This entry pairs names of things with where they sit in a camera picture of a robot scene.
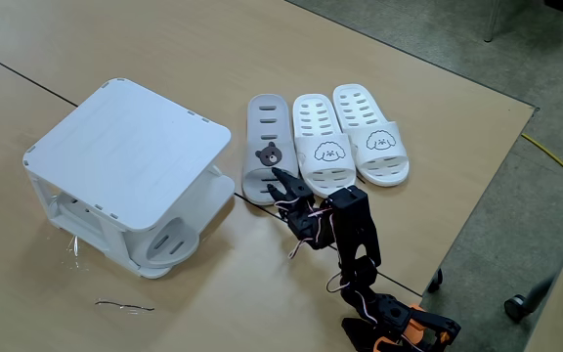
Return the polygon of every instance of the ventilation hole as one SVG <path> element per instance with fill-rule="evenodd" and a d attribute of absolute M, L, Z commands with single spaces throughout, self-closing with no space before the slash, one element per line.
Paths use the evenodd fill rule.
<path fill-rule="evenodd" d="M 184 245 L 184 241 L 181 241 L 181 242 L 177 243 L 177 245 L 176 245 L 173 249 L 171 249 L 171 251 L 168 252 L 168 253 L 169 253 L 169 254 L 175 253 L 175 252 L 177 251 L 177 249 L 179 249 L 182 245 Z"/>
<path fill-rule="evenodd" d="M 162 238 L 162 240 L 160 240 L 160 241 L 153 247 L 153 249 L 158 249 L 158 248 L 162 247 L 162 245 L 166 242 L 166 240 L 168 240 L 168 235 L 164 235 L 164 237 Z"/>

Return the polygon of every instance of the yellow cable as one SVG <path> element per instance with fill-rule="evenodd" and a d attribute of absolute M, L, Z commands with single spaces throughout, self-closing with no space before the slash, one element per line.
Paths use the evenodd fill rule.
<path fill-rule="evenodd" d="M 523 136 L 523 138 L 525 138 L 529 142 L 533 143 L 534 146 L 540 148 L 541 151 L 545 152 L 548 156 L 550 156 L 553 160 L 555 160 L 558 164 L 562 165 L 562 167 L 563 167 L 563 161 L 560 160 L 559 157 L 555 156 L 555 154 L 553 154 L 550 150 L 545 148 L 542 144 L 538 143 L 536 140 L 534 140 L 533 138 L 531 138 L 529 135 L 527 135 L 525 133 L 521 134 L 521 136 Z"/>

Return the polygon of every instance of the white slipper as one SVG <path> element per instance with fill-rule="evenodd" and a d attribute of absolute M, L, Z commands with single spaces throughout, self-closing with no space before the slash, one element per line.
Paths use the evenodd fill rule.
<path fill-rule="evenodd" d="M 340 130 L 329 99 L 322 94 L 300 96 L 292 107 L 292 122 L 299 169 L 312 192 L 327 198 L 353 186 L 356 167 L 349 136 Z"/>
<path fill-rule="evenodd" d="M 266 185 L 283 188 L 271 167 L 298 177 L 296 152 L 290 132 L 290 116 L 285 100 L 275 94 L 261 94 L 249 102 L 247 147 L 242 169 L 242 191 L 258 205 L 273 204 Z"/>
<path fill-rule="evenodd" d="M 381 113 L 368 90 L 345 84 L 333 91 L 340 127 L 349 134 L 362 176 L 377 186 L 396 186 L 410 173 L 410 161 L 396 122 Z"/>

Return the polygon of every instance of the gray carpet floor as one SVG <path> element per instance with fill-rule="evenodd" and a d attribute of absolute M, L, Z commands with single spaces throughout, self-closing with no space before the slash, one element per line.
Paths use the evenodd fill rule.
<path fill-rule="evenodd" d="M 503 0 L 485 43 L 490 0 L 290 2 L 539 107 L 525 132 L 563 159 L 563 13 Z M 421 305 L 461 323 L 451 351 L 522 351 L 539 314 L 516 325 L 502 303 L 562 264 L 563 169 L 520 138 L 446 256 L 441 289 Z"/>

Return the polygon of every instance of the dog cartoon print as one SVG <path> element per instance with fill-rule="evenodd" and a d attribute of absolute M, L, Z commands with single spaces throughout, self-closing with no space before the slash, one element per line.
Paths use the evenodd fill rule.
<path fill-rule="evenodd" d="M 269 142 L 269 145 L 262 151 L 256 151 L 257 156 L 264 166 L 273 166 L 282 161 L 282 151 L 275 147 L 275 143 Z"/>
<path fill-rule="evenodd" d="M 314 152 L 314 158 L 323 161 L 336 161 L 345 156 L 342 147 L 335 142 L 323 142 Z"/>
<path fill-rule="evenodd" d="M 396 144 L 395 138 L 384 130 L 372 132 L 367 139 L 367 148 L 373 150 L 385 151 Z"/>

